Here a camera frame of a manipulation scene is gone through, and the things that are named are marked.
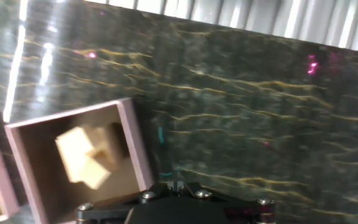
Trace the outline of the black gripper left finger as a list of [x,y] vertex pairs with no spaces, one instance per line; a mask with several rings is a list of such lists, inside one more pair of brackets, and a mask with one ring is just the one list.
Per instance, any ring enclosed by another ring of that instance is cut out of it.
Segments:
[[98,202],[86,202],[75,208],[75,223],[91,224],[110,221],[124,223],[135,206],[176,195],[176,182],[162,182],[153,184],[149,189],[134,194]]

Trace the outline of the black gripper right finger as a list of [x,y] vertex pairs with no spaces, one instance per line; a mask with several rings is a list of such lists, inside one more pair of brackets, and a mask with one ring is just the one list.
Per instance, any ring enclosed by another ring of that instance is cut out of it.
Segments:
[[202,187],[198,182],[178,182],[178,196],[211,202],[231,223],[275,223],[275,199],[272,198],[243,200]]

